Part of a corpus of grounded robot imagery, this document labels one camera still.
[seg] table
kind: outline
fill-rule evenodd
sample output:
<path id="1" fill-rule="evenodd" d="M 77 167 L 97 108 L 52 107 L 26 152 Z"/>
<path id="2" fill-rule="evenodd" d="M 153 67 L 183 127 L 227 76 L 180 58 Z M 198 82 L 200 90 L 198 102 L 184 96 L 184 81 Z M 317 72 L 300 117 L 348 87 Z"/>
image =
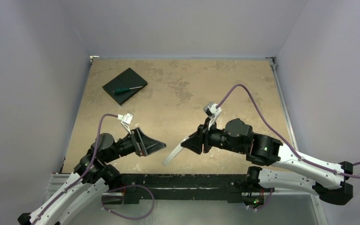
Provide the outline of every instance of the table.
<path id="1" fill-rule="evenodd" d="M 118 74 L 132 68 L 148 85 L 119 106 L 102 88 Z M 187 149 L 163 166 L 165 157 L 187 135 L 196 131 L 209 102 L 219 103 L 229 89 L 248 87 L 271 126 L 290 141 L 287 123 L 274 76 L 264 60 L 110 60 L 95 59 L 71 135 L 63 173 L 70 173 L 96 138 L 100 117 L 105 113 L 134 115 L 131 129 L 140 127 L 167 147 L 147 157 L 130 154 L 111 162 L 121 173 L 246 173 L 251 165 L 245 155 L 212 148 L 197 155 Z M 242 88 L 236 88 L 221 106 L 217 127 L 240 118 L 253 131 L 278 138 L 262 122 Z M 120 121 L 106 118 L 102 133 L 115 139 L 126 135 Z"/>

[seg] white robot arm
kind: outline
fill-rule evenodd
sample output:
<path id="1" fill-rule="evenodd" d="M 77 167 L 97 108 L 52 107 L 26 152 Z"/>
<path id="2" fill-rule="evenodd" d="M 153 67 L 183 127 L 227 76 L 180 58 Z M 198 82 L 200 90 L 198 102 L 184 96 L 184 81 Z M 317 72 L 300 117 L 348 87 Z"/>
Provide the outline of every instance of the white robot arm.
<path id="1" fill-rule="evenodd" d="M 250 184 L 262 188 L 301 190 L 319 195 L 321 200 L 336 205 L 344 205 L 353 197 L 353 186 L 346 182 L 348 177 L 343 175 L 353 173 L 351 163 L 325 162 L 299 152 L 296 155 L 281 141 L 254 133 L 252 127 L 240 119 L 229 121 L 225 129 L 217 129 L 216 123 L 212 121 L 217 120 L 221 113 L 220 107 L 210 103 L 204 111 L 208 115 L 204 124 L 199 125 L 195 133 L 184 138 L 163 161 L 164 165 L 183 148 L 202 154 L 208 153 L 211 147 L 217 147 L 245 154 L 246 160 L 255 165 L 274 166 L 291 171 L 278 172 L 254 166 L 248 172 Z"/>
<path id="2" fill-rule="evenodd" d="M 111 134 L 99 134 L 102 119 L 106 115 L 117 117 L 128 134 L 117 141 Z M 145 135 L 139 127 L 130 130 L 133 117 L 106 114 L 100 120 L 98 138 L 81 158 L 74 172 L 59 190 L 32 213 L 23 213 L 17 220 L 20 225 L 63 225 L 109 189 L 122 186 L 121 173 L 107 164 L 130 153 L 148 156 L 166 147 L 166 144 Z"/>

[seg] gray wall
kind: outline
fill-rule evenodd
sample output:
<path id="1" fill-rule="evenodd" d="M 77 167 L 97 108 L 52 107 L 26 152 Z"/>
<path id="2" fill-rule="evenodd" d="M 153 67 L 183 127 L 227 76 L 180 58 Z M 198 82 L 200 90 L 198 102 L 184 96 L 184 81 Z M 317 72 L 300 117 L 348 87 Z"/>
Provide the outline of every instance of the gray wall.
<path id="1" fill-rule="evenodd" d="M 58 0 L 0 0 L 0 225 L 33 211 L 63 161 L 89 57 Z"/>
<path id="2" fill-rule="evenodd" d="M 63 0 L 90 55 L 277 55 L 307 0 Z"/>
<path id="3" fill-rule="evenodd" d="M 360 161 L 360 1 L 308 1 L 277 61 L 300 151 Z M 360 180 L 350 183 L 346 206 L 325 205 L 329 224 L 360 224 Z"/>

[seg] purple cable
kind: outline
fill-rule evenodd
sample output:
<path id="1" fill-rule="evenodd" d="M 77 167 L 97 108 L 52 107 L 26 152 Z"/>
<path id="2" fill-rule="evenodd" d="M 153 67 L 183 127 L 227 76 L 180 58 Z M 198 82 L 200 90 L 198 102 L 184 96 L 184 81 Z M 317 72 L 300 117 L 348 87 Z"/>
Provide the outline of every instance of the purple cable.
<path id="1" fill-rule="evenodd" d="M 98 124 L 98 128 L 97 128 L 97 138 L 96 138 L 96 143 L 98 143 L 98 138 L 100 136 L 100 131 L 101 131 L 101 125 L 103 124 L 103 119 L 104 117 L 106 116 L 112 116 L 112 117 L 118 117 L 118 115 L 114 115 L 114 114 L 104 114 L 101 119 L 100 119 L 100 122 Z M 45 208 L 43 208 L 41 210 L 41 212 L 38 214 L 38 218 L 40 218 L 45 212 L 46 210 L 53 204 L 57 201 L 57 199 L 59 199 L 65 192 L 67 192 L 69 189 L 71 189 L 73 186 L 75 186 L 80 180 L 82 180 L 82 178 L 84 178 L 86 176 L 86 174 L 90 171 L 90 168 L 92 167 L 93 165 L 93 162 L 96 158 L 96 154 L 97 154 L 97 148 L 98 148 L 98 145 L 96 144 L 95 145 L 95 148 L 94 148 L 94 151 L 93 151 L 93 156 L 92 156 L 92 159 L 90 160 L 90 163 L 88 165 L 88 167 L 86 167 L 86 170 L 85 172 L 83 172 L 83 174 L 76 180 L 74 181 L 72 184 L 68 185 L 64 191 L 60 192 L 58 195 L 56 195 L 46 206 Z M 38 221 L 38 218 L 34 219 L 34 221 L 32 222 L 31 225 L 35 225 L 35 223 Z"/>
<path id="2" fill-rule="evenodd" d="M 107 193 L 114 192 L 114 191 L 119 191 L 119 190 L 126 189 L 126 188 L 132 188 L 132 187 L 143 188 L 143 189 L 146 190 L 146 191 L 148 192 L 148 194 L 150 194 L 150 196 L 151 196 L 152 206 L 151 206 L 150 210 L 149 210 L 145 215 L 140 216 L 140 217 L 127 217 L 127 216 L 121 215 L 121 214 L 119 214 L 119 213 L 117 213 L 117 212 L 114 212 L 114 211 L 112 211 L 111 209 L 107 208 L 107 207 L 104 205 L 104 202 L 103 202 L 103 199 L 102 199 L 102 200 L 101 200 L 101 204 L 103 205 L 103 209 L 106 210 L 107 212 L 110 212 L 110 213 L 112 213 L 112 214 L 114 214 L 114 215 L 116 215 L 116 216 L 118 216 L 118 217 L 122 217 L 122 218 L 124 218 L 124 219 L 139 220 L 139 219 L 144 219 L 144 218 L 146 218 L 149 214 L 151 214 L 152 210 L 154 209 L 154 204 L 155 204 L 154 195 L 152 194 L 152 192 L 151 192 L 148 188 L 146 188 L 146 187 L 144 187 L 144 186 L 142 186 L 142 185 L 133 184 L 133 185 L 123 186 L 123 187 L 119 187 L 119 188 L 116 188 L 116 189 L 109 190 L 109 191 L 107 191 Z"/>
<path id="3" fill-rule="evenodd" d="M 271 190 L 270 190 L 270 194 L 268 195 L 268 198 L 267 198 L 267 201 L 265 201 L 264 202 L 264 204 L 261 206 L 261 207 L 259 207 L 257 210 L 259 211 L 259 210 L 262 210 L 262 209 L 264 209 L 264 207 L 266 207 L 267 206 L 267 203 L 270 201 L 270 199 L 271 199 L 271 196 L 272 196 L 272 191 L 273 191 L 274 189 L 273 188 L 271 188 Z"/>
<path id="4" fill-rule="evenodd" d="M 274 128 L 272 128 L 272 126 L 270 126 L 270 124 L 268 124 L 268 122 L 266 121 L 266 119 L 263 117 L 262 113 L 260 112 L 260 109 L 259 107 L 257 106 L 255 100 L 253 99 L 252 97 L 252 94 L 250 93 L 250 91 L 243 85 L 243 84 L 236 84 L 234 85 L 229 91 L 228 93 L 224 96 L 224 98 L 221 100 L 221 102 L 216 106 L 216 108 L 219 108 L 224 102 L 225 100 L 228 98 L 228 96 L 230 96 L 231 92 L 236 88 L 236 87 L 243 87 L 243 89 L 245 89 L 245 91 L 247 92 L 247 94 L 249 95 L 249 98 L 250 100 L 252 101 L 253 105 L 255 106 L 255 109 L 257 111 L 257 113 L 259 114 L 260 118 L 263 120 L 264 124 L 272 131 L 274 132 L 289 148 L 290 150 L 293 152 L 293 154 L 298 158 L 300 159 L 301 161 L 307 163 L 307 164 L 310 164 L 310 165 L 313 165 L 315 167 L 318 167 L 320 169 L 323 169 L 323 170 L 326 170 L 326 171 L 329 171 L 331 173 L 334 173 L 336 174 L 337 171 L 334 170 L 334 169 L 329 169 L 325 166 L 322 166 L 322 165 L 319 165 L 319 164 L 316 164 L 314 162 L 311 162 L 307 159 L 301 159 L 301 155 L 298 154 L 298 152 L 294 149 L 294 147 L 280 134 L 278 133 Z M 340 172 L 339 173 L 340 175 L 342 176 L 345 176 L 345 177 L 352 177 L 352 178 L 357 178 L 357 179 L 360 179 L 360 176 L 359 175 L 353 175 L 353 174 L 347 174 L 347 173 L 343 173 L 343 172 Z"/>

